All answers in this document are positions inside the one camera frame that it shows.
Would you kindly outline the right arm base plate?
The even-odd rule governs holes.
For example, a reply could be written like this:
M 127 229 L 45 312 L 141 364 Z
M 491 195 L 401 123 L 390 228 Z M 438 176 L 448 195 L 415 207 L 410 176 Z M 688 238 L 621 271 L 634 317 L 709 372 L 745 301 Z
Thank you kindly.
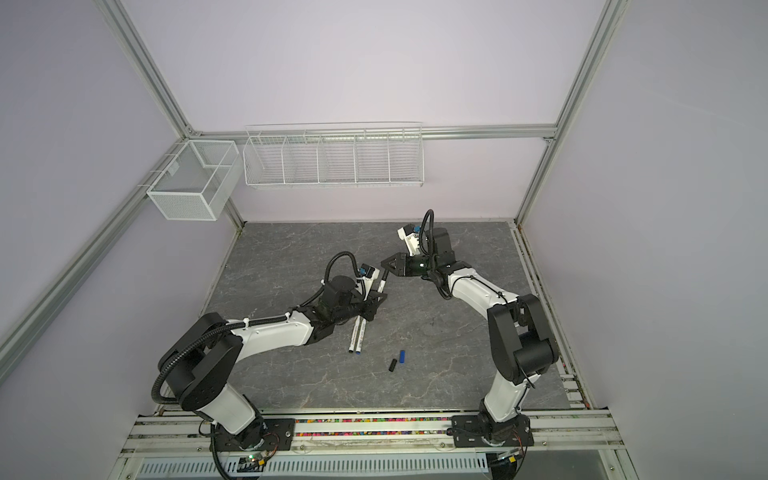
M 455 415 L 447 434 L 458 448 L 529 447 L 534 445 L 530 419 L 518 414 L 510 420 L 495 421 L 489 414 Z

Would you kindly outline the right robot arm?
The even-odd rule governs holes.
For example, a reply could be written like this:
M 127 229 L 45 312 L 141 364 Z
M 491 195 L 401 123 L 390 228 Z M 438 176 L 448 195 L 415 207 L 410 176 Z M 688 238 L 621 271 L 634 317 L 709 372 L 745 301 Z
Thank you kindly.
M 532 445 L 530 419 L 521 405 L 541 375 L 560 359 L 542 302 L 533 294 L 506 291 L 457 260 L 449 233 L 434 226 L 431 209 L 420 224 L 400 228 L 398 236 L 407 251 L 383 260 L 385 271 L 429 281 L 443 299 L 461 300 L 487 320 L 496 374 L 478 413 L 451 419 L 455 445 Z

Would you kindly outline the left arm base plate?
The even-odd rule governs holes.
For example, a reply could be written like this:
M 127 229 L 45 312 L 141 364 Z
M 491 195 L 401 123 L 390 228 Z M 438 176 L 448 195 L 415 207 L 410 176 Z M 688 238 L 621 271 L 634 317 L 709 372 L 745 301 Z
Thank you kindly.
M 218 452 L 287 451 L 291 448 L 295 427 L 296 419 L 292 417 L 267 418 L 249 425 L 239 434 L 217 426 L 213 439 Z

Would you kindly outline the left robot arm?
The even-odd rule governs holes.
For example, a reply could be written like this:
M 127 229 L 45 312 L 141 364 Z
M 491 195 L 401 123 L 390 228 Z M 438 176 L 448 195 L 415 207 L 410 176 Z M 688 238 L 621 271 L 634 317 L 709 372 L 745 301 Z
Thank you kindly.
M 358 318 L 373 320 L 387 298 L 387 279 L 383 270 L 358 264 L 354 254 L 342 251 L 326 265 L 321 287 L 283 314 L 241 320 L 203 315 L 159 360 L 152 400 L 193 412 L 235 437 L 261 436 L 266 431 L 261 413 L 229 382 L 235 365 L 318 343 Z

